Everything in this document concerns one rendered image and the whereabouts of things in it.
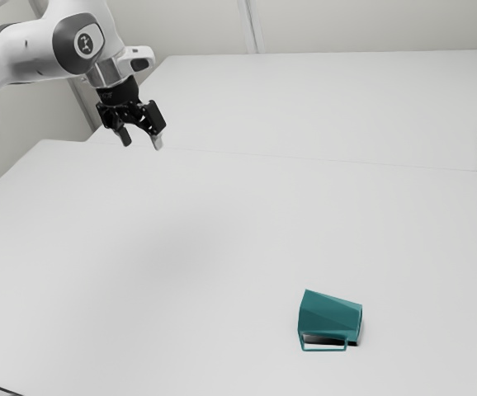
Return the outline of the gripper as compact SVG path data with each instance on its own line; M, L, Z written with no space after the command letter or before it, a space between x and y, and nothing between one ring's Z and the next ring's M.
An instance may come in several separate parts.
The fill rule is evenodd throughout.
M137 125L150 137L156 151L163 148L162 134L167 123L154 100L147 103L140 100L135 78L127 78L114 87L98 88L96 92L99 97L96 108L102 124L115 129L124 147L132 144L132 138L124 125L119 126L121 123Z

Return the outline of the teal faceted mug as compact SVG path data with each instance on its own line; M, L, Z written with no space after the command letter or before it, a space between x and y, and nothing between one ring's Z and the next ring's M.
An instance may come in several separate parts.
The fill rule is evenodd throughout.
M297 333L302 351L345 351L357 347L361 335L361 304L312 290L300 302Z

